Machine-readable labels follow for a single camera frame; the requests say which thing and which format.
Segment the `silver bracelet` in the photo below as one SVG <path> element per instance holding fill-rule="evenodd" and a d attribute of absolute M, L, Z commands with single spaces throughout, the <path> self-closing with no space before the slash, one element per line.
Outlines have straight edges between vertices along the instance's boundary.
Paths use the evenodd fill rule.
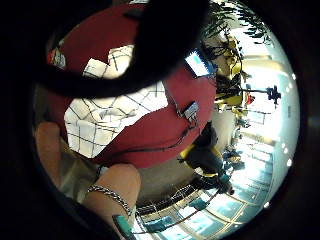
<path fill-rule="evenodd" d="M 102 192 L 104 195 L 107 195 L 111 198 L 113 198 L 117 203 L 119 203 L 123 209 L 126 211 L 127 215 L 130 217 L 131 214 L 132 214 L 132 210 L 130 209 L 128 203 L 126 203 L 117 193 L 115 193 L 114 191 L 108 189 L 108 188 L 105 188 L 105 187 L 102 187 L 102 186 L 99 186 L 99 185 L 92 185 L 88 188 L 88 193 L 89 192 L 93 192 L 93 191 L 96 191 L 96 192 Z"/>

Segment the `cable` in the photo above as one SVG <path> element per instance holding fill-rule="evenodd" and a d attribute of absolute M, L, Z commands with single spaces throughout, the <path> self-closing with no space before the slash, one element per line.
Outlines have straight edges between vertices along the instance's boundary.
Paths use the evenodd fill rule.
<path fill-rule="evenodd" d="M 201 130 L 200 130 L 200 127 L 199 127 L 199 123 L 198 123 L 198 119 L 197 119 L 197 116 L 196 116 L 196 114 L 194 114 L 194 115 L 192 115 L 191 116 L 191 121 L 190 121 L 190 119 L 187 119 L 185 116 L 184 116 L 184 114 L 183 113 L 181 113 L 181 110 L 180 110 L 180 108 L 179 108 L 179 106 L 178 106 L 178 103 L 176 102 L 176 100 L 174 99 L 174 97 L 172 96 L 172 94 L 171 94 L 171 92 L 169 91 L 169 89 L 166 87 L 166 84 L 163 82 L 163 86 L 164 86 L 164 88 L 165 88 L 165 90 L 166 90 L 166 93 L 168 94 L 168 96 L 170 97 L 170 99 L 171 99 L 171 103 L 174 105 L 174 107 L 175 107 L 175 109 L 176 109 L 176 113 L 177 113 L 177 115 L 180 117 L 180 118 L 184 118 L 184 119 L 186 119 L 186 120 L 188 120 L 189 121 L 189 126 L 188 126 L 188 128 L 187 129 L 185 129 L 183 132 L 182 132 L 182 134 L 181 134 L 181 136 L 179 137 L 179 139 L 178 139 L 178 141 L 177 142 L 175 142 L 174 144 L 172 144 L 172 145 L 169 145 L 169 146 L 165 146 L 165 147 L 154 147 L 154 148 L 152 148 L 152 147 L 150 147 L 150 148 L 147 148 L 147 147 L 141 147 L 141 148 L 131 148 L 131 149 L 126 149 L 126 150 L 122 150 L 122 151 L 119 151 L 119 152 L 116 152 L 116 153 L 114 153 L 114 154 L 112 154 L 109 158 L 110 159 L 113 159 L 113 158 L 115 158 L 115 157 L 117 157 L 117 156 L 119 156 L 119 155 L 122 155 L 122 154 L 125 154 L 125 153 L 134 153 L 134 152 L 160 152 L 160 151 L 162 151 L 162 152 L 164 152 L 165 150 L 168 150 L 168 149 L 172 149 L 172 148 L 175 148 L 175 147 L 177 147 L 177 146 L 179 146 L 182 142 L 183 142 L 183 140 L 185 139 L 185 137 L 189 134 L 189 132 L 192 130 L 192 129 L 194 129 L 194 128 L 198 128 L 199 129 L 199 133 L 201 133 Z M 99 168 L 98 168 L 98 170 L 97 170 L 97 177 L 99 177 L 100 176 L 100 172 L 101 172 L 101 169 L 102 169 L 102 167 L 104 166 L 104 164 L 101 164 L 100 166 L 99 166 Z"/>

